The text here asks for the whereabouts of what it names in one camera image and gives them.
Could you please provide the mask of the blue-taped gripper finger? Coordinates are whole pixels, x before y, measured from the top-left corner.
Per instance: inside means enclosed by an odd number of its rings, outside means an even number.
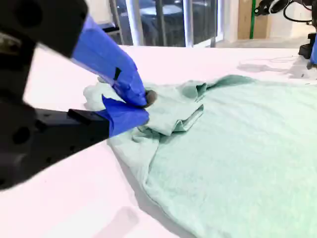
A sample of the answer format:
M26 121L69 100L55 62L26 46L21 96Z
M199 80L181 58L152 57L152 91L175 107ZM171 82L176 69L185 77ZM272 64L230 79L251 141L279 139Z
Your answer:
M126 103L156 100L132 58L92 19L83 0L3 0L0 3L2 88L21 97L34 49L42 44L98 75Z
M37 110L34 134L34 170L47 167L88 147L146 124L145 109L102 97L105 109L66 112Z

